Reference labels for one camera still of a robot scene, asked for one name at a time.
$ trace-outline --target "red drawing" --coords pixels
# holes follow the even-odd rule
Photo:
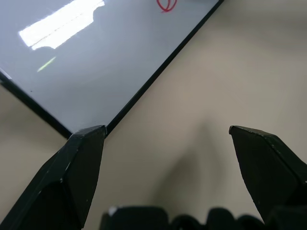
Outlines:
[[[163,10],[162,12],[170,12],[176,6],[177,0],[174,1],[172,6],[171,6],[172,0],[167,0],[167,7],[166,8],[161,4],[160,0],[157,0],[157,3],[160,6],[160,8]]]

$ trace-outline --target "red marking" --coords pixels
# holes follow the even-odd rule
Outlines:
[[[174,1],[173,5],[171,6],[171,2],[172,0],[167,0],[167,7],[164,8],[164,6],[160,3],[160,0],[157,0],[158,5],[160,6],[160,8],[163,10],[162,12],[170,12],[173,10],[173,8],[176,6],[177,4],[177,0]]]

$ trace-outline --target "beige table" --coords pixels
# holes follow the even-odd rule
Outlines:
[[[228,128],[272,132],[307,162],[306,11],[299,0],[223,3],[106,139],[85,229],[112,205],[259,216]],[[2,88],[0,108],[3,219],[65,140]]]

